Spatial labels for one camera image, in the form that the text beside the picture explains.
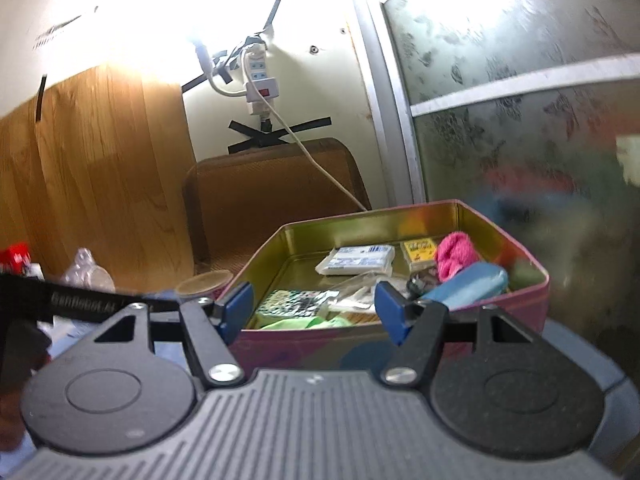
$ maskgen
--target green cloth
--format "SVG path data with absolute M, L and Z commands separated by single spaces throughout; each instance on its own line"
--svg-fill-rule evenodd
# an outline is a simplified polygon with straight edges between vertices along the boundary
M 353 323 L 343 317 L 336 316 L 326 321 L 319 316 L 313 317 L 292 317 L 283 319 L 270 325 L 263 326 L 261 330 L 304 330 L 306 328 L 344 328 L 352 326 Z

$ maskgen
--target white package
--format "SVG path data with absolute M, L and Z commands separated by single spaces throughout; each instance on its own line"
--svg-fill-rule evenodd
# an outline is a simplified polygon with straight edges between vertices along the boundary
M 395 254 L 391 245 L 341 247 L 332 250 L 316 266 L 316 272 L 324 276 L 349 276 L 373 270 L 391 276 Z

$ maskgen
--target power cord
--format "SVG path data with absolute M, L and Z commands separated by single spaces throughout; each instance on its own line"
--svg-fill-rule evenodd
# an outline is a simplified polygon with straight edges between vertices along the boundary
M 291 130 L 291 128 L 289 127 L 289 125 L 284 121 L 284 119 L 280 116 L 279 113 L 277 113 L 277 111 L 275 110 L 275 108 L 273 106 L 271 106 L 271 104 L 267 101 L 267 99 L 264 98 L 264 96 L 262 94 L 260 94 L 260 92 L 258 92 L 258 89 L 255 86 L 255 82 L 253 79 L 251 79 L 250 77 L 248 77 L 248 70 L 247 70 L 247 66 L 246 66 L 246 50 L 248 47 L 245 47 L 240 55 L 240 63 L 242 65 L 242 74 L 244 75 L 244 78 L 246 79 L 246 81 L 254 88 L 255 93 L 260 96 L 260 99 L 262 100 L 262 102 L 266 105 L 266 107 L 271 111 L 271 113 L 276 117 L 276 119 L 278 120 L 278 122 L 280 124 L 282 124 L 282 127 L 285 129 L 285 131 L 291 136 L 291 138 L 293 140 L 296 141 L 296 144 L 300 147 L 300 149 L 302 150 L 302 153 L 304 153 L 304 155 L 306 156 L 306 158 L 308 158 L 309 162 L 311 162 L 311 164 L 313 164 L 316 169 L 322 173 L 325 177 L 327 177 L 327 179 L 329 179 L 331 181 L 331 183 L 334 184 L 335 187 L 337 187 L 341 192 L 343 192 L 346 196 L 349 197 L 349 199 L 351 199 L 351 201 L 357 205 L 361 211 L 368 211 L 368 209 L 366 207 L 364 207 L 360 201 L 354 197 L 348 189 L 346 189 L 342 184 L 340 184 L 340 182 L 338 182 L 338 180 L 331 174 L 329 173 L 327 170 L 325 170 L 325 168 L 323 168 L 322 166 L 320 166 L 320 164 L 318 164 L 316 162 L 316 160 L 312 157 L 311 153 L 309 153 L 308 149 L 306 149 L 305 145 L 302 144 L 302 142 L 300 141 L 300 139 L 298 138 L 298 136 Z

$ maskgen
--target white cable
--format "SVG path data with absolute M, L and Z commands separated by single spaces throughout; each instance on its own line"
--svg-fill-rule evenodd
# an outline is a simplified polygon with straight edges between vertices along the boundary
M 246 90 L 237 90 L 235 92 L 230 92 L 228 90 L 219 88 L 216 85 L 215 81 L 213 81 L 213 75 L 211 73 L 207 74 L 207 81 L 209 81 L 211 88 L 213 88 L 216 92 L 218 92 L 220 95 L 223 95 L 224 97 L 244 97 L 246 95 Z
M 244 58 L 246 57 L 244 54 L 245 51 L 246 51 L 246 48 L 242 50 L 242 53 L 240 56 L 240 62 L 242 63 L 243 73 L 247 75 L 249 71 L 246 69 L 246 63 L 244 60 Z M 262 102 L 264 102 L 264 104 L 267 105 L 269 110 L 271 110 L 271 113 L 276 117 L 276 119 L 280 122 L 280 124 L 282 124 L 282 127 L 285 129 L 285 131 L 293 138 L 293 140 L 296 141 L 296 144 L 300 147 L 300 149 L 302 150 L 302 153 L 305 154 L 306 158 L 309 159 L 309 162 L 311 162 L 311 164 L 313 164 L 320 173 L 322 173 L 325 177 L 327 177 L 334 184 L 335 187 L 337 187 L 341 192 L 343 192 L 346 196 L 348 196 L 351 199 L 351 201 L 353 201 L 353 203 L 357 205 L 362 211 L 368 211 L 368 209 L 364 207 L 360 203 L 360 201 L 349 192 L 348 189 L 346 189 L 342 184 L 340 184 L 340 182 L 338 182 L 338 180 L 336 180 L 336 178 L 334 178 L 334 176 L 331 173 L 329 173 L 327 170 L 325 170 L 325 168 L 323 168 L 322 166 L 320 166 L 320 164 L 316 162 L 316 160 L 311 156 L 311 153 L 309 153 L 308 149 L 305 148 L 304 144 L 302 144 L 298 136 L 293 131 L 291 131 L 291 128 L 289 127 L 289 125 L 284 121 L 284 119 L 279 115 L 279 113 L 277 113 L 275 108 L 271 106 L 271 104 L 269 104 L 267 99 L 265 99 L 264 96 L 260 94 L 260 92 L 258 92 L 258 89 L 255 86 L 254 80 L 251 79 L 250 77 L 247 77 L 246 80 L 254 88 L 255 93 L 260 96 L 260 99 L 262 100 Z

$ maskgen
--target gray ribbed surface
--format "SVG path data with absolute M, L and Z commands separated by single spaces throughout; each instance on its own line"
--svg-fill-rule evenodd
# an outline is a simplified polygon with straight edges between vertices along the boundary
M 366 372 L 264 370 L 210 393 L 178 433 L 119 458 L 42 450 L 15 480 L 434 479 L 607 480 L 585 453 L 500 460 L 444 433 L 424 401 Z

